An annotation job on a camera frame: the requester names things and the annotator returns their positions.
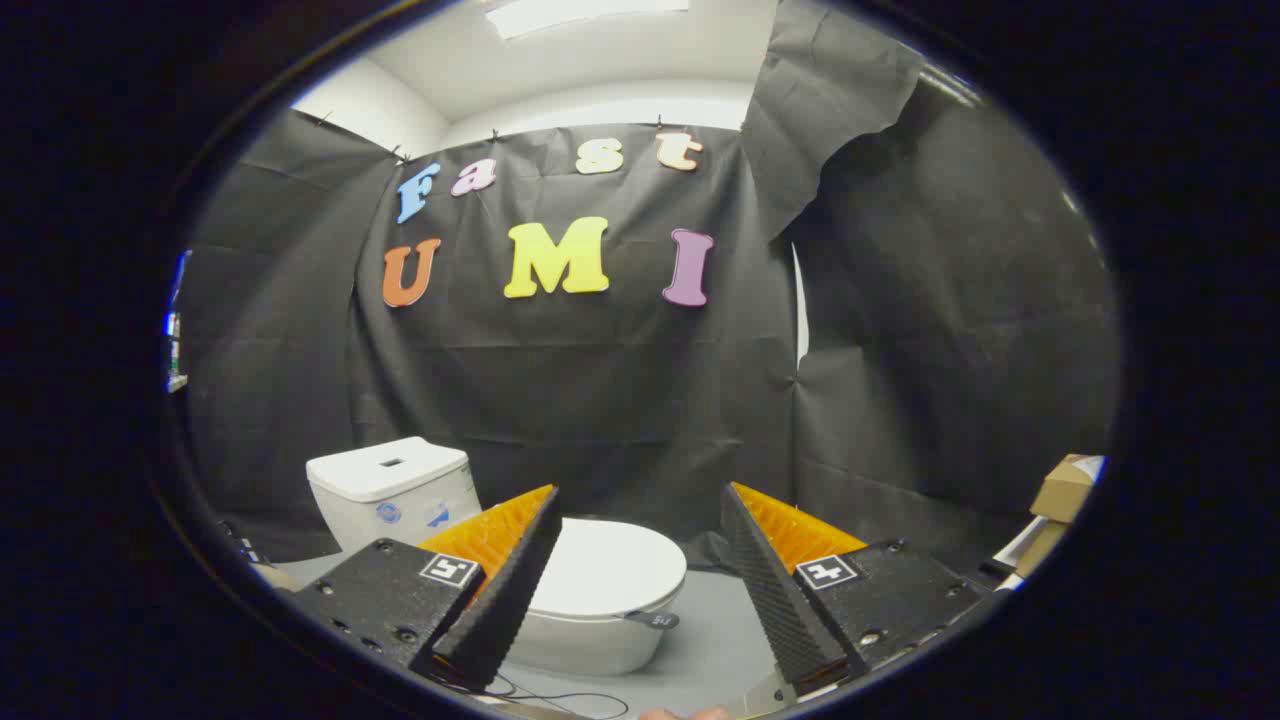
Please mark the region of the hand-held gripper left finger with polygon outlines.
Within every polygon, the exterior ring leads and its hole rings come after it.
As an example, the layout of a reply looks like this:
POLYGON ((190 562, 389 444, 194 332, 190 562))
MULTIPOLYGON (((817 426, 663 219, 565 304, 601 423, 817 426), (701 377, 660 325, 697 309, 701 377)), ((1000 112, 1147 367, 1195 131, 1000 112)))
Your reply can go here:
POLYGON ((374 539, 293 594, 294 605, 378 661, 480 692, 524 624, 563 527, 540 486, 417 544, 374 539))

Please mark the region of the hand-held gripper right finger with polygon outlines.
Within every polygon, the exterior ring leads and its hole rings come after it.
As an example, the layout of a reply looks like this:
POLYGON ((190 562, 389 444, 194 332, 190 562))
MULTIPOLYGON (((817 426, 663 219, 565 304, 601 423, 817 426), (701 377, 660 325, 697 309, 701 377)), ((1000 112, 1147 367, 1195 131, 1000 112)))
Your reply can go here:
POLYGON ((799 694, 938 641, 988 591, 905 539, 868 543, 732 482, 721 525, 782 680, 799 694))

